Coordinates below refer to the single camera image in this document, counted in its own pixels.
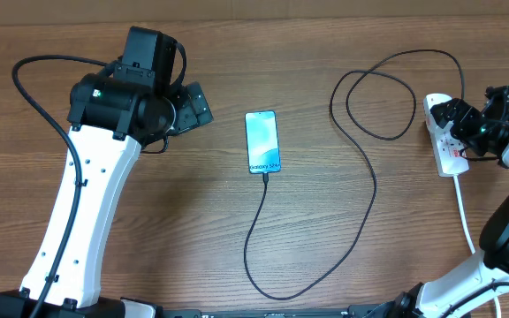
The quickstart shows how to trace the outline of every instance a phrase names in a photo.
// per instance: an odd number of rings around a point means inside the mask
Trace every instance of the smartphone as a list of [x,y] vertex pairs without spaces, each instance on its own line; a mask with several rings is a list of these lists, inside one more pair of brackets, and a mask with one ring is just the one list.
[[257,111],[245,115],[248,169],[251,173],[279,172],[280,149],[276,113]]

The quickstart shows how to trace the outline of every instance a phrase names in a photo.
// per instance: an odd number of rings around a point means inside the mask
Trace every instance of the black cable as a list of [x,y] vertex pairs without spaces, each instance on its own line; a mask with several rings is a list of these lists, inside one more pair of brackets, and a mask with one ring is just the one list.
[[187,59],[186,59],[186,50],[184,49],[184,46],[182,43],[176,42],[174,45],[178,52],[180,52],[180,55],[182,56],[182,69],[180,70],[180,74],[178,77],[174,80],[172,84],[170,84],[169,87],[169,95],[174,95],[180,87],[182,86],[182,82],[184,81],[184,76],[186,75],[186,67],[187,67]]
[[460,302],[458,302],[457,304],[451,306],[449,309],[447,309],[447,311],[441,316],[441,318],[446,318],[448,317],[449,315],[451,315],[455,310],[461,308],[462,306],[464,306],[465,304],[467,304],[469,301],[481,296],[482,294],[484,294],[485,292],[489,291],[489,290],[494,290],[496,291],[496,289],[498,287],[502,287],[502,286],[509,286],[509,282],[499,282],[499,283],[491,283],[489,284],[488,286],[485,286],[483,287],[482,289],[478,290],[477,292],[473,293],[472,295],[466,297],[465,299],[461,300]]
[[[386,74],[386,73],[383,73],[383,72],[375,72],[375,69],[377,69],[378,67],[380,67],[382,64],[384,64],[386,61],[394,58],[394,57],[398,57],[398,56],[401,56],[401,55],[405,55],[405,54],[410,54],[410,53],[418,53],[418,52],[435,52],[435,53],[440,53],[440,54],[444,54],[448,57],[450,57],[453,62],[455,62],[455,64],[457,65],[457,68],[459,70],[459,76],[460,76],[460,99],[462,100],[465,96],[465,79],[464,79],[464,76],[463,76],[463,71],[462,69],[460,68],[460,64],[459,64],[459,61],[457,61],[457,59],[452,56],[451,54],[445,52],[445,51],[442,51],[442,50],[439,50],[439,49],[413,49],[413,50],[409,50],[409,51],[404,51],[404,52],[399,52],[399,53],[396,53],[394,55],[391,55],[387,58],[385,58],[384,60],[380,61],[379,63],[375,64],[374,66],[372,66],[370,69],[368,69],[367,71],[363,71],[363,70],[353,70],[353,71],[350,71],[350,72],[347,72],[345,75],[343,75],[341,77],[341,79],[339,80],[339,82],[337,83],[337,85],[335,86],[335,88],[333,89],[333,93],[331,94],[331,98],[330,98],[330,101],[329,101],[329,114],[331,116],[331,119],[333,120],[333,123],[335,124],[335,126],[359,149],[359,151],[361,152],[362,154],[362,157],[364,158],[367,166],[368,166],[368,169],[370,170],[370,177],[372,178],[372,183],[373,183],[373,192],[372,192],[372,197],[370,198],[370,203],[368,205],[368,208],[367,208],[367,211],[365,212],[364,214],[364,217],[362,218],[362,223],[361,223],[361,226],[359,228],[359,230],[357,231],[357,234],[354,238],[354,241],[353,243],[351,244],[351,247],[349,247],[348,251],[343,255],[343,257],[341,257],[341,259],[335,263],[335,265],[333,265],[333,267],[331,267],[327,272],[325,272],[325,274],[323,274],[322,276],[320,276],[319,278],[317,278],[312,284],[310,284],[308,287],[304,288],[303,290],[293,294],[292,296],[288,296],[288,297],[275,297],[275,296],[271,296],[269,295],[268,293],[264,292],[256,283],[255,281],[253,280],[253,278],[251,277],[251,274],[248,270],[248,266],[247,266],[247,245],[248,245],[248,240],[250,239],[250,236],[251,236],[251,233],[253,232],[253,229],[256,225],[256,220],[258,219],[258,216],[260,215],[261,213],[261,209],[262,209],[262,204],[264,203],[264,199],[266,198],[266,191],[267,191],[267,188],[268,188],[268,174],[263,174],[263,182],[264,182],[264,192],[262,194],[262,200],[261,200],[261,205],[259,206],[258,208],[258,211],[256,212],[256,216],[254,217],[254,221],[251,225],[251,228],[250,230],[248,231],[248,234],[247,234],[247,238],[245,239],[245,247],[243,249],[243,262],[245,264],[245,271],[247,272],[247,277],[248,277],[248,280],[251,282],[251,284],[253,285],[253,287],[259,292],[261,293],[263,296],[265,296],[266,298],[269,298],[269,299],[274,299],[274,300],[290,300],[290,299],[294,299],[298,296],[300,296],[301,294],[303,294],[304,292],[307,292],[309,291],[312,287],[314,287],[315,285],[319,284],[322,280],[325,279],[325,277],[327,277],[329,274],[331,274],[335,269],[337,269],[337,267],[339,267],[339,265],[341,265],[341,263],[343,263],[343,261],[349,256],[349,254],[353,251],[354,247],[356,246],[357,242],[359,241],[359,237],[361,236],[361,233],[362,233],[362,230],[364,228],[364,224],[367,222],[367,219],[368,219],[368,215],[370,214],[370,210],[372,209],[372,205],[373,203],[375,202],[375,197],[376,197],[376,192],[377,192],[377,188],[378,188],[378,185],[377,185],[377,182],[376,182],[376,174],[375,174],[375,171],[372,167],[372,164],[370,163],[370,160],[368,159],[368,156],[367,154],[364,152],[364,150],[361,148],[361,146],[357,143],[357,141],[351,137],[351,135],[349,135],[348,132],[346,132],[343,127],[341,127],[341,125],[339,124],[339,122],[337,121],[337,119],[335,118],[335,115],[333,114],[333,99],[335,97],[335,93],[337,92],[337,89],[339,87],[339,85],[341,85],[341,83],[343,82],[343,80],[351,75],[351,74],[354,74],[354,73],[362,73],[362,75],[356,80],[356,82],[353,84],[353,86],[351,87],[351,89],[349,90],[349,92],[347,93],[347,96],[346,96],[346,110],[347,110],[347,113],[349,115],[349,117],[353,120],[353,122],[356,124],[357,127],[359,127],[362,131],[364,131],[365,133],[375,137],[375,138],[378,138],[380,140],[396,140],[398,138],[400,138],[402,135],[404,135],[404,133],[407,132],[407,130],[409,129],[410,125],[412,124],[412,122],[414,121],[414,115],[415,115],[415,110],[416,110],[416,99],[415,99],[415,93],[414,93],[414,90],[406,83],[404,82],[403,80],[397,78],[397,77],[394,77],[390,74]],[[356,88],[356,86],[361,82],[362,79],[364,79],[367,75],[369,74],[374,74],[374,75],[378,75],[378,76],[383,76],[385,78],[388,78],[388,79],[391,79],[391,80],[396,80],[398,83],[402,84],[404,87],[406,87],[410,94],[412,95],[412,98],[414,100],[414,108],[413,108],[413,111],[412,111],[412,116],[410,118],[410,121],[409,123],[407,124],[406,128],[399,134],[393,136],[393,137],[384,137],[384,136],[380,136],[380,135],[377,135],[369,130],[367,130],[365,127],[363,127],[361,124],[359,124],[359,122],[353,117],[353,115],[351,114],[351,111],[349,110],[349,96],[351,95],[351,93],[353,92],[353,90]]]
[[97,73],[97,75],[104,76],[104,77],[109,77],[109,76],[113,75],[113,73],[115,72],[115,69],[117,68],[117,66],[119,64],[120,64],[120,62],[118,60],[111,61],[109,64],[105,65],[105,67],[103,67],[103,69],[100,70]]
[[162,149],[160,149],[158,151],[142,150],[141,153],[147,154],[147,155],[160,155],[160,154],[164,153],[168,149],[168,136],[164,136],[163,141],[164,141],[164,146]]
[[467,157],[465,155],[465,151],[467,149],[468,148],[462,148],[461,150],[459,150],[459,155],[461,157],[463,157],[467,161],[471,161],[471,162],[485,162],[485,161],[495,161],[495,160],[500,159],[497,156],[491,156],[491,157],[480,156],[480,157],[474,157],[474,158],[473,157]]
[[13,83],[15,84],[15,87],[19,90],[19,92],[23,95],[23,97],[27,100],[28,103],[33,106],[33,108],[38,111],[41,116],[46,119],[47,122],[54,128],[60,137],[64,140],[66,143],[66,146],[68,147],[68,150],[70,150],[70,153],[72,154],[72,159],[74,161],[74,168],[76,170],[76,189],[74,190],[74,197],[72,201],[72,208],[70,210],[70,216],[68,216],[68,222],[66,223],[66,227],[64,230],[64,235],[62,237],[62,240],[60,241],[60,245],[57,249],[57,255],[54,258],[54,261],[52,262],[52,267],[50,268],[49,275],[46,277],[46,283],[44,284],[44,287],[42,288],[41,295],[39,296],[38,300],[36,301],[36,305],[34,306],[33,311],[30,314],[30,318],[35,318],[39,312],[41,311],[42,304],[44,303],[44,300],[46,299],[46,296],[49,294],[50,286],[55,280],[55,276],[58,271],[58,266],[60,265],[60,260],[62,260],[62,255],[64,254],[64,250],[66,249],[66,244],[68,243],[68,238],[70,237],[70,233],[72,232],[72,227],[74,224],[74,219],[76,218],[76,212],[78,211],[78,205],[80,204],[80,193],[81,193],[81,187],[82,187],[82,175],[81,175],[81,164],[80,164],[80,158],[78,157],[78,152],[76,151],[76,147],[70,140],[70,137],[68,137],[68,134],[62,129],[62,127],[57,123],[54,118],[52,118],[49,113],[47,113],[44,108],[36,102],[31,95],[27,93],[27,91],[23,88],[19,81],[19,68],[23,66],[24,64],[28,64],[31,62],[36,61],[43,61],[43,60],[66,60],[66,61],[76,61],[76,62],[82,62],[82,63],[88,63],[88,64],[95,64],[105,67],[107,63],[95,61],[88,58],[83,57],[70,57],[70,56],[62,56],[62,55],[45,55],[45,56],[37,56],[37,57],[27,57],[20,61],[18,61],[11,71],[11,76],[13,78]]

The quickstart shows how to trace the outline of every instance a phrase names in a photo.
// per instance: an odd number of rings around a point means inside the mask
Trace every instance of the white power strip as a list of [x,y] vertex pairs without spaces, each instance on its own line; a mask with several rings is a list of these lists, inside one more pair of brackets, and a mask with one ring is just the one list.
[[460,155],[460,150],[465,146],[462,142],[451,137],[449,133],[452,122],[448,123],[445,128],[441,128],[436,124],[433,115],[429,112],[434,105],[450,100],[451,97],[444,94],[429,94],[423,100],[425,123],[431,137],[437,171],[441,177],[456,176],[468,170],[467,159]]

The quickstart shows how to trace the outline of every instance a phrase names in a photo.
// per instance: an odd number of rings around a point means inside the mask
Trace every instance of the wood grain surface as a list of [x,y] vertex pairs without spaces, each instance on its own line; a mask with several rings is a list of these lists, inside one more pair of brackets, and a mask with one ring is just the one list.
[[0,26],[498,14],[509,0],[0,0]]
[[[437,279],[469,256],[452,181],[437,175],[422,98],[458,96],[448,57],[399,57],[381,70],[418,96],[409,131],[395,141],[361,132],[344,111],[354,78],[339,89],[335,113],[367,152],[378,195],[353,253],[297,299],[265,299],[248,282],[242,249],[262,195],[247,170],[244,114],[277,113],[283,169],[249,245],[249,268],[267,292],[295,293],[324,273],[353,241],[372,182],[357,149],[333,127],[327,106],[338,79],[407,49],[444,49],[466,77],[477,107],[487,86],[509,85],[509,17],[313,19],[137,24],[186,47],[186,82],[197,80],[215,121],[173,138],[163,155],[142,155],[118,204],[103,260],[102,295],[166,308],[206,311],[346,307],[394,299]],[[122,54],[131,24],[0,27],[0,291],[19,287],[46,230],[65,145],[22,99],[11,68],[23,57],[66,54],[110,61]],[[69,92],[96,69],[40,62],[20,71],[27,90],[67,128]],[[400,132],[410,94],[388,79],[362,81],[354,115],[374,133]],[[509,194],[509,171],[473,163],[460,177],[473,239]],[[509,295],[502,298],[509,317]],[[491,317],[482,307],[475,317]]]

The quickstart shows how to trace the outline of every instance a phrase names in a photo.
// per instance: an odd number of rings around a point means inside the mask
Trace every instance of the white cable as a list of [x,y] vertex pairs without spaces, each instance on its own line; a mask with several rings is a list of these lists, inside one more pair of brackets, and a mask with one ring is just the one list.
[[[463,208],[463,198],[460,195],[459,176],[453,175],[452,181],[455,183],[455,192],[457,193],[457,204],[459,205],[460,222],[463,224],[463,231],[465,232],[465,238],[467,239],[468,248],[470,253],[475,253],[475,245],[473,240],[470,238],[470,232],[468,231],[467,217],[465,216],[465,209]],[[498,297],[494,298],[494,307],[496,308],[496,318],[502,318],[502,309],[500,308],[500,302]]]

